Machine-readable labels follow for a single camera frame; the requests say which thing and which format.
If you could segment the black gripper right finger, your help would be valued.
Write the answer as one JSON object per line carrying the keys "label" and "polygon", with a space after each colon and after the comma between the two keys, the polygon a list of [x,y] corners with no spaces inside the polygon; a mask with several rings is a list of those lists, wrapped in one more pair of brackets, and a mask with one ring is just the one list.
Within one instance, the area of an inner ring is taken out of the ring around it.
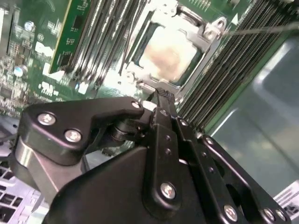
{"label": "black gripper right finger", "polygon": [[181,158],[188,163],[206,224],[290,224],[284,209],[211,136],[197,138],[178,116],[175,98],[167,93],[175,119]]}

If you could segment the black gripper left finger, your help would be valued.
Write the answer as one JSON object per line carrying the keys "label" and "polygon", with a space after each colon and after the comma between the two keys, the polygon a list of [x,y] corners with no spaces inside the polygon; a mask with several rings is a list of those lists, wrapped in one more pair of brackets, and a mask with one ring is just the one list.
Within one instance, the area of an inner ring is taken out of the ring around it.
{"label": "black gripper left finger", "polygon": [[155,90],[149,110],[132,97],[99,98],[35,104],[21,114],[13,149],[26,172],[51,206],[72,180],[137,147],[178,152],[173,117],[164,90]]}

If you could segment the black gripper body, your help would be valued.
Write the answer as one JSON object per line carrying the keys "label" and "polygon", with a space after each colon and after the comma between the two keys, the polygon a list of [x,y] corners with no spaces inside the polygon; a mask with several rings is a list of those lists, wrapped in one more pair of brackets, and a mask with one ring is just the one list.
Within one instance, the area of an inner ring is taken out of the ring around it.
{"label": "black gripper body", "polygon": [[137,147],[69,182],[48,224],[215,224],[206,187],[196,187],[177,150]]}

